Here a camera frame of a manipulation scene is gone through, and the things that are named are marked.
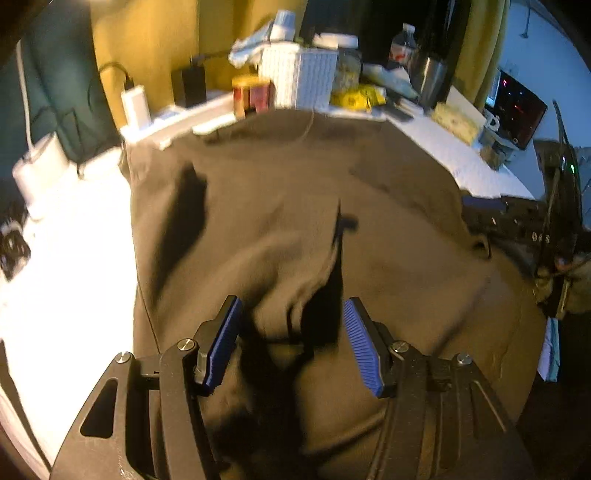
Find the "black cloth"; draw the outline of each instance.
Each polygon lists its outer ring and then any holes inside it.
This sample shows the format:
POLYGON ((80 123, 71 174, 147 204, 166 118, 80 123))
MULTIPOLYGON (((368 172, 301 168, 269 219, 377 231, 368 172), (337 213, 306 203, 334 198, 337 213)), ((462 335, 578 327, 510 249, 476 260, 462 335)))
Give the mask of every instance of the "black cloth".
POLYGON ((341 322, 359 296, 422 353, 468 352, 516 419, 545 331, 532 285, 460 217, 449 172, 388 123, 273 111, 129 153, 134 348, 192 336, 228 294, 238 347, 202 411, 224 478, 365 477, 384 402, 341 322))

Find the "charging cable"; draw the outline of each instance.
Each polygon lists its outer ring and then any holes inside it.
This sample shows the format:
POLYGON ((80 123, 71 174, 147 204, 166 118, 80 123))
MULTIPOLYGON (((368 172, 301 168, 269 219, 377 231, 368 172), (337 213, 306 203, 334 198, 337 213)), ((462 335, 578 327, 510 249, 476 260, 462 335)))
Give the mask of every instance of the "charging cable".
POLYGON ((29 113, 29 98, 27 95, 27 83, 25 81, 25 69, 22 65, 22 44, 21 40, 17 43, 17 69, 18 81, 21 85, 22 105, 25 109, 25 133, 27 135, 27 144, 29 146, 29 156, 25 155, 25 161, 32 162, 35 157, 35 146, 31 139, 31 118, 29 113))
MULTIPOLYGON (((122 72, 125 75, 125 82, 123 83, 123 89, 125 91, 127 90, 131 90, 132 88, 135 87, 135 83, 133 78, 131 78, 131 76, 129 76, 129 72, 127 71, 127 69, 121 65, 118 61, 108 61, 107 63, 103 64, 100 66, 99 68, 99 77, 100 74, 103 73, 105 70, 108 69, 115 69, 115 70, 119 70, 120 72, 122 72)), ((86 91, 86 101, 88 103, 88 109, 93 112, 93 108, 92 108, 92 102, 90 101, 90 90, 92 88, 92 82, 95 80, 95 77, 93 77, 89 84, 88 84, 88 89, 86 91)))

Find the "green curtain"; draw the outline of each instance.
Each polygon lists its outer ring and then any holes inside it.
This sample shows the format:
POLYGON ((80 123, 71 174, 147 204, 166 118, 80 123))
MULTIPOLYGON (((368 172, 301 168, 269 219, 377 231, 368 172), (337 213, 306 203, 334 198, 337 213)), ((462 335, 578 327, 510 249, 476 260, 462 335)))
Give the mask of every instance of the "green curtain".
POLYGON ((511 0, 473 0, 454 85, 478 109, 496 74, 511 0))

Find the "plastic water bottle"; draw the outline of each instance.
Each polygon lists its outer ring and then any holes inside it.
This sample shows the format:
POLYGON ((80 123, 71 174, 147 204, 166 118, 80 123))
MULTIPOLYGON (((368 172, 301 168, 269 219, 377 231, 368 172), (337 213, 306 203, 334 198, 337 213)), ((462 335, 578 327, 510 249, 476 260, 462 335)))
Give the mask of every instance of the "plastic water bottle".
POLYGON ((388 68, 405 67, 411 55, 417 49, 414 39, 414 26, 402 24, 402 31, 392 39, 388 68))

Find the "monitor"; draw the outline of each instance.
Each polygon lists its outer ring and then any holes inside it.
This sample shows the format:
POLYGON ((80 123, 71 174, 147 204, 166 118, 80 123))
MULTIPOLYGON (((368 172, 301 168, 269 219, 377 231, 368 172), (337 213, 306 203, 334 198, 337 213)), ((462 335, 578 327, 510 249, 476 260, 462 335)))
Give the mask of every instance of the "monitor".
POLYGON ((499 116, 499 135, 525 150, 548 106, 535 93, 503 71, 498 80, 495 78, 495 85, 496 91, 489 95, 486 109, 499 116))

